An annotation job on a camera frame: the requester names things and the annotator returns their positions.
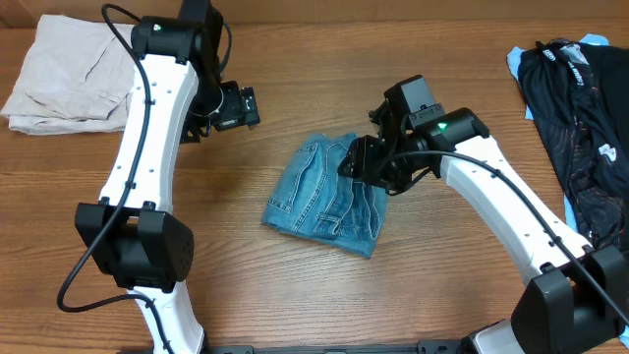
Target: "wooden table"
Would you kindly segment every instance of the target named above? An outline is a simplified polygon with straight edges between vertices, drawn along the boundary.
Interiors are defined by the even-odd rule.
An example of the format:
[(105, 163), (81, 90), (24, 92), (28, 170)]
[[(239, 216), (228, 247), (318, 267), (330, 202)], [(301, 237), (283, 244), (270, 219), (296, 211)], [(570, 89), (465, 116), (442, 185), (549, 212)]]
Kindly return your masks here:
[[(427, 178), (388, 204), (370, 261), (279, 234), (260, 216), (292, 152), (312, 133), (369, 134), (367, 111), (423, 74), (447, 110), (473, 109), (515, 169), (557, 214), (562, 194), (505, 62), (515, 45), (588, 31), (629, 46), (619, 20), (449, 21), (234, 28), (226, 79), (256, 89), (262, 123), (181, 146), (174, 214), (195, 232), (188, 278), (214, 345), (408, 343), (459, 338), (508, 318), (523, 291), (474, 210)], [(0, 30), (0, 102), (33, 39)], [(151, 344), (133, 303), (68, 315), (61, 282), (85, 250), (79, 202), (95, 202), (120, 134), (31, 137), (0, 126), (0, 353), (113, 353)], [(92, 261), (67, 297), (121, 293)], [(611, 340), (597, 353), (624, 353)]]

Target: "black garment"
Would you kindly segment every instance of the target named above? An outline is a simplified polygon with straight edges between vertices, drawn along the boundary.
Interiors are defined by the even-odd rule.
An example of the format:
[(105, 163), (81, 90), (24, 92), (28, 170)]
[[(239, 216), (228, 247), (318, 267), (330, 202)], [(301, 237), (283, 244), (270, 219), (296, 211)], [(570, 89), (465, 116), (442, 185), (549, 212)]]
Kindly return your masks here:
[(555, 40), (522, 54), (522, 92), (579, 233), (629, 251), (629, 51)]

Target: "blue cloth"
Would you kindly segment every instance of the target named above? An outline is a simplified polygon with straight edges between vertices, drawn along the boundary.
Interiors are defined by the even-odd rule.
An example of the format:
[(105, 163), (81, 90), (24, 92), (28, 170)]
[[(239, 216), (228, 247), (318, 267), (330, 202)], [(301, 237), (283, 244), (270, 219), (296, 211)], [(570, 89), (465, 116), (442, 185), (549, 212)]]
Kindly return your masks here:
[[(591, 45), (609, 45), (609, 40), (602, 35), (591, 34), (588, 33), (584, 36), (580, 42), (591, 44)], [(520, 63), (522, 62), (521, 56), (524, 53), (524, 50), (519, 47), (514, 47), (509, 54), (507, 54), (507, 64), (509, 65), (509, 71), (513, 78), (519, 83), (518, 80), (518, 69), (520, 68)], [(533, 120), (533, 113), (531, 113), (531, 109), (529, 109), (529, 105), (527, 105), (527, 110), (524, 114), (524, 118)], [(577, 231), (577, 221), (574, 217), (574, 211), (572, 210), (572, 206), (568, 201), (568, 198), (563, 197), (563, 203), (566, 209), (566, 224), (570, 226), (571, 229)], [(620, 334), (620, 341), (629, 348), (629, 326), (625, 327), (625, 331)]]
[(370, 258), (384, 225), (383, 189), (338, 175), (357, 138), (310, 136), (297, 149), (268, 200), (262, 222)]

